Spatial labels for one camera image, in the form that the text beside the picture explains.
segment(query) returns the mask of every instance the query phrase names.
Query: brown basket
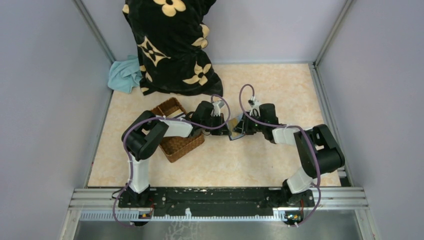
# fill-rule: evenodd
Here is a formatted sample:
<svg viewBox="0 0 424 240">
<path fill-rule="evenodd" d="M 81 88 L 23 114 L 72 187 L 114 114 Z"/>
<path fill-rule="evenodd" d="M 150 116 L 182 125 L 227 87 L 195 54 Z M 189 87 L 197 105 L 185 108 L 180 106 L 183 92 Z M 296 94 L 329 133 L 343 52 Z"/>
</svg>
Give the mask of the brown basket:
<svg viewBox="0 0 424 240">
<path fill-rule="evenodd" d="M 181 103 L 175 97 L 171 97 L 162 102 L 159 106 L 153 108 L 151 112 L 159 116 L 169 116 L 177 110 L 181 110 L 187 115 L 187 111 Z M 196 137 L 170 136 L 164 137 L 159 146 L 166 158 L 173 163 L 191 150 L 200 146 L 204 141 L 205 138 L 202 134 Z"/>
</svg>

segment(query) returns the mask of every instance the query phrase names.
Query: floral patterned blanket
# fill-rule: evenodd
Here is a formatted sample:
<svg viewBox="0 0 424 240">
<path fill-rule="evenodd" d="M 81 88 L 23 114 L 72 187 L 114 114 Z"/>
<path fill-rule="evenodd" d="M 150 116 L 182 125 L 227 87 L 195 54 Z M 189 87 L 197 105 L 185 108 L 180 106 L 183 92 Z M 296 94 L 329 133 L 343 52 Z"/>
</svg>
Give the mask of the floral patterned blanket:
<svg viewBox="0 0 424 240">
<path fill-rule="evenodd" d="M 203 49 L 202 22 L 216 0 L 125 0 L 122 12 L 137 43 L 144 95 L 223 95 L 223 85 Z"/>
</svg>

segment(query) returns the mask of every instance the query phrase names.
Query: beige table surface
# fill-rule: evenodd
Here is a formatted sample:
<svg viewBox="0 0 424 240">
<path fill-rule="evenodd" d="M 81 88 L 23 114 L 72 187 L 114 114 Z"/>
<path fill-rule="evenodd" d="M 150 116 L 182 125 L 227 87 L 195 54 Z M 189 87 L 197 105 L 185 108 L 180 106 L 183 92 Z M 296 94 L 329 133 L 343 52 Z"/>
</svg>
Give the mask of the beige table surface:
<svg viewBox="0 0 424 240">
<path fill-rule="evenodd" d="M 274 103 L 280 123 L 311 127 L 323 123 L 321 110 L 307 64 L 214 65 L 223 82 L 224 98 L 231 117 L 242 111 L 239 90 L 245 83 L 255 87 L 261 103 Z M 243 101 L 252 95 L 245 88 Z M 123 186 L 129 177 L 127 155 L 121 135 L 145 110 L 170 97 L 194 111 L 207 95 L 182 96 L 153 93 L 143 96 L 139 88 L 131 94 L 115 91 L 104 123 L 89 187 Z M 205 136 L 205 142 L 174 163 L 160 148 L 150 160 L 149 180 L 153 187 L 279 187 L 301 166 L 295 146 L 276 145 L 262 133 L 229 141 L 226 136 Z M 322 186 L 340 186 L 337 172 L 322 177 Z"/>
</svg>

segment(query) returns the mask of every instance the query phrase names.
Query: metal frame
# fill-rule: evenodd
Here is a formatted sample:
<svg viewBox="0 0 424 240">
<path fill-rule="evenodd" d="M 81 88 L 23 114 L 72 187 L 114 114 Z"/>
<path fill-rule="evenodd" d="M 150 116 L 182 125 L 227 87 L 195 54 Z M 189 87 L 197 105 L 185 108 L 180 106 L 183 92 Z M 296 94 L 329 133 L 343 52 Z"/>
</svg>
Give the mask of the metal frame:
<svg viewBox="0 0 424 240">
<path fill-rule="evenodd" d="M 76 7 L 80 11 L 93 35 L 98 40 L 104 53 L 112 63 L 115 61 L 115 57 L 107 45 L 105 39 L 101 35 L 99 29 L 94 23 L 92 17 L 87 11 L 86 7 L 81 0 L 73 0 Z M 319 100 L 319 106 L 323 114 L 324 122 L 329 126 L 330 130 L 334 134 L 335 139 L 343 149 L 343 143 L 340 139 L 337 124 L 332 115 L 331 106 L 327 97 L 326 89 L 323 84 L 319 65 L 325 56 L 327 50 L 331 46 L 333 39 L 340 30 L 343 24 L 346 14 L 351 9 L 355 0 L 346 0 L 339 17 L 337 18 L 333 28 L 331 29 L 324 45 L 322 46 L 316 61 L 309 63 L 309 69 L 312 76 L 315 91 Z M 349 175 L 349 166 L 346 166 L 338 170 L 340 177 L 347 177 L 349 182 L 353 185 L 354 182 Z M 113 221 L 112 218 L 112 206 L 114 199 L 111 198 L 113 192 L 118 188 L 82 188 L 75 189 L 72 195 L 72 199 L 69 204 L 65 223 L 63 225 L 61 238 L 63 240 L 72 240 L 77 229 L 79 221 Z M 316 189 L 312 189 L 313 196 L 315 199 L 318 198 L 318 192 Z M 321 203 L 317 211 L 345 211 L 354 210 L 357 218 L 358 228 L 362 234 L 362 238 L 365 240 L 380 239 L 376 226 L 374 224 L 368 201 L 362 187 L 321 187 L 322 197 Z M 208 217 L 199 218 L 193 217 L 190 214 L 179 217 L 153 217 L 151 221 L 281 221 L 282 213 L 284 211 L 298 211 L 297 207 L 279 207 L 274 209 L 274 215 L 263 216 L 263 217 Z M 149 212 L 149 208 L 116 208 L 117 217 L 120 221 L 135 221 L 136 216 L 139 213 Z"/>
</svg>

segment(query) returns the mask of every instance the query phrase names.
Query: light blue towel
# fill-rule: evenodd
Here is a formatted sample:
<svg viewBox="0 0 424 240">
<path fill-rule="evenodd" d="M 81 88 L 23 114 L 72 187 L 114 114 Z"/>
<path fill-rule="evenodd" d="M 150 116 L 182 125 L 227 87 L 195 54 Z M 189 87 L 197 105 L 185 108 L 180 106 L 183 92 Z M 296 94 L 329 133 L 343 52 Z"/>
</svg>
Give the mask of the light blue towel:
<svg viewBox="0 0 424 240">
<path fill-rule="evenodd" d="M 134 55 L 129 55 L 128 60 L 115 61 L 112 64 L 107 86 L 113 90 L 129 94 L 133 87 L 140 86 L 141 79 L 139 59 Z"/>
</svg>

